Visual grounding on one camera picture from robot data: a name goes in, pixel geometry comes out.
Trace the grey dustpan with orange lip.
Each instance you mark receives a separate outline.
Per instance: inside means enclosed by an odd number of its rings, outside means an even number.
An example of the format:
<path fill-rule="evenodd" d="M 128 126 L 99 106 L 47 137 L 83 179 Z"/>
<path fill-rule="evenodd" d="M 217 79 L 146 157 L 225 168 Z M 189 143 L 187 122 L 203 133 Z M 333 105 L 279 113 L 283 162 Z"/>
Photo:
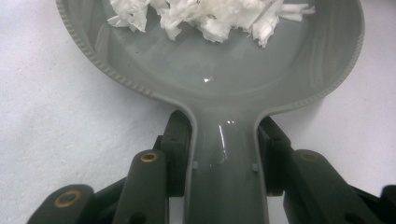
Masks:
<path fill-rule="evenodd" d="M 85 56 L 130 90 L 180 108 L 192 125 L 184 224 L 268 224 L 257 129 L 270 115 L 325 97 L 361 52 L 360 0 L 306 2 L 314 13 L 280 21 L 265 47 L 232 31 L 222 44 L 185 26 L 177 41 L 154 11 L 148 29 L 109 25 L 107 0 L 55 0 Z"/>

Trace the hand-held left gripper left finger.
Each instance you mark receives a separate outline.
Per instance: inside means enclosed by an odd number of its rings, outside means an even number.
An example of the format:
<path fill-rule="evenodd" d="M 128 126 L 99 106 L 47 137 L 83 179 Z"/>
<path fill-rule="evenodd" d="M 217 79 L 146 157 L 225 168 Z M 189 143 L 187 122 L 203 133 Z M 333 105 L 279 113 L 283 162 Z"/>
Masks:
<path fill-rule="evenodd" d="M 159 135 L 154 149 L 166 158 L 167 193 L 169 197 L 182 197 L 185 192 L 186 172 L 191 146 L 191 123 L 181 111 L 174 111 Z"/>

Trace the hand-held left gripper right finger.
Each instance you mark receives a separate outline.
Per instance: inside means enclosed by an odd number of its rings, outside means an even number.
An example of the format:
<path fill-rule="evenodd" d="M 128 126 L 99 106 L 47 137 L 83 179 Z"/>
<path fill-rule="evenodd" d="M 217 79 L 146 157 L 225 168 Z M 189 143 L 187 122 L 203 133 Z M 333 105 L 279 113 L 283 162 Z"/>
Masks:
<path fill-rule="evenodd" d="M 259 150 L 268 196 L 281 196 L 285 189 L 286 163 L 291 153 L 290 140 L 270 118 L 258 128 Z"/>

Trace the pile of white paper scraps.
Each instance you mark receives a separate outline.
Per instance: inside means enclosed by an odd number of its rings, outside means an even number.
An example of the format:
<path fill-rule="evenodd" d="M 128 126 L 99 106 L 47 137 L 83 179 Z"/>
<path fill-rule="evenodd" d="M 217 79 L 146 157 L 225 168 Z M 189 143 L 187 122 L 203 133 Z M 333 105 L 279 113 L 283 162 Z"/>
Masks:
<path fill-rule="evenodd" d="M 186 22 L 208 41 L 222 43 L 232 29 L 241 29 L 261 47 L 267 45 L 280 19 L 300 22 L 316 12 L 309 4 L 286 4 L 284 0 L 109 0 L 109 4 L 115 15 L 107 22 L 113 27 L 144 33 L 148 9 L 153 8 L 171 40 Z"/>

